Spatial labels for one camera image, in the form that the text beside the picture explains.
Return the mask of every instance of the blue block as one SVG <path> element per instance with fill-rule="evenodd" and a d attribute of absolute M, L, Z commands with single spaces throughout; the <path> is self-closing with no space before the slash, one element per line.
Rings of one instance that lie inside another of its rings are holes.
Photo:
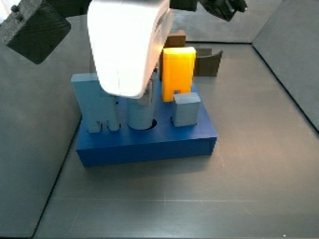
<path fill-rule="evenodd" d="M 160 83 L 156 91 L 156 126 L 138 131 L 126 126 L 125 99 L 118 99 L 121 128 L 115 132 L 89 134 L 81 122 L 77 138 L 77 154 L 83 166 L 98 166 L 123 162 L 141 162 L 210 155 L 216 143 L 216 129 L 210 123 L 202 103 L 198 105 L 197 125 L 174 127 L 172 103 L 160 97 Z"/>

